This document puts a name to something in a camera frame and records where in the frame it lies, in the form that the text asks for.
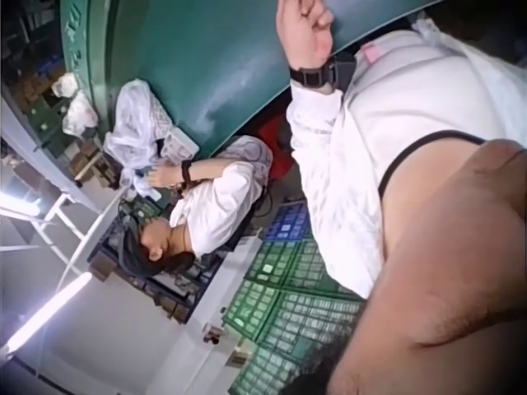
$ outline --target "woman wearing dark cap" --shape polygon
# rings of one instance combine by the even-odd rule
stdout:
[[[136,277],[185,271],[223,246],[262,195],[272,162],[263,142],[242,136],[213,159],[155,168],[148,175],[152,187],[190,188],[170,219],[145,225],[130,219],[119,246],[121,267]]]

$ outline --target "person in white shirt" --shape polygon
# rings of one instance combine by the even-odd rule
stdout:
[[[281,395],[509,393],[527,366],[527,74],[423,29],[362,47],[345,93],[296,82],[327,70],[332,21],[278,0],[313,235],[367,302]]]
[[[189,186],[170,219],[139,227],[132,221],[119,247],[121,266],[138,277],[188,269],[222,247],[264,191],[273,153],[258,138],[236,137],[216,157],[191,164]],[[181,165],[162,165],[147,177],[157,188],[184,182]]]

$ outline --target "tube light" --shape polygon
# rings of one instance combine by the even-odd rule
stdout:
[[[0,192],[0,207],[7,210],[19,212],[27,216],[38,216],[40,214],[39,201],[26,202],[13,196]]]
[[[78,278],[68,284],[48,303],[40,308],[22,328],[18,330],[2,347],[3,354],[8,356],[22,347],[40,328],[42,328],[73,296],[75,296],[91,280],[91,273],[82,273]]]

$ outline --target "dark cap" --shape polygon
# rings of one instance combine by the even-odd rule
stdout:
[[[119,265],[130,276],[146,278],[162,272],[162,265],[154,264],[139,243],[139,224],[133,216],[124,225],[119,240]]]

